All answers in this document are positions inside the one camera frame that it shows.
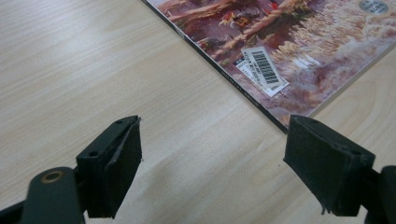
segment barcode sticker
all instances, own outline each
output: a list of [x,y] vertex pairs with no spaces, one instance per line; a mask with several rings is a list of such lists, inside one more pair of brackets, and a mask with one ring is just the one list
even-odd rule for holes
[[282,86],[283,79],[276,71],[265,48],[242,49],[251,73],[260,80],[265,89]]
[[245,58],[241,58],[233,63],[245,76],[247,76],[251,81],[253,81],[262,91],[264,91],[269,97],[275,96],[280,91],[284,90],[288,85],[289,82],[286,81],[283,77],[280,77],[282,84],[279,86],[274,86],[271,88],[265,87],[261,80],[259,79],[257,73],[254,70],[251,70],[251,67]]

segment wooden table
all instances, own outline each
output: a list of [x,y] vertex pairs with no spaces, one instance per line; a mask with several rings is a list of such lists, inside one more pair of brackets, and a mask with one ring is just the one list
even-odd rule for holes
[[[396,50],[315,116],[396,163]],[[287,136],[138,0],[0,3],[0,209],[139,115],[144,161],[115,220],[362,223],[322,216]]]

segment black mount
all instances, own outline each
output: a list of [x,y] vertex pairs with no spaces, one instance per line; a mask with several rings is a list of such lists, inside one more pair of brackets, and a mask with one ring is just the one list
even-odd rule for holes
[[77,156],[78,166],[49,169],[32,179],[27,198],[0,212],[0,223],[85,223],[115,217],[142,159],[140,118],[119,119]]
[[381,174],[375,155],[317,120],[290,117],[284,161],[317,197],[323,210],[355,217],[361,205],[365,223],[396,223],[396,166]]

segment circular hole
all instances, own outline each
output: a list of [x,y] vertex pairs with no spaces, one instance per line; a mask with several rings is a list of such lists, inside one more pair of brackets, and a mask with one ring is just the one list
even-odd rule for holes
[[53,183],[53,182],[61,179],[63,175],[64,175],[64,173],[62,171],[52,171],[52,172],[45,174],[41,178],[41,182],[44,184],[50,184],[50,183]]
[[357,156],[361,155],[361,152],[359,152],[357,150],[352,150],[350,152],[352,152],[353,155],[357,155]]
[[92,151],[90,152],[90,154],[88,154],[90,157],[96,157],[99,155],[99,153],[97,151]]

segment magazine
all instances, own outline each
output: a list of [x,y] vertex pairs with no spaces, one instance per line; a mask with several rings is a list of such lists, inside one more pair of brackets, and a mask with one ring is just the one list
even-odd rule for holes
[[143,1],[283,132],[396,43],[394,0]]

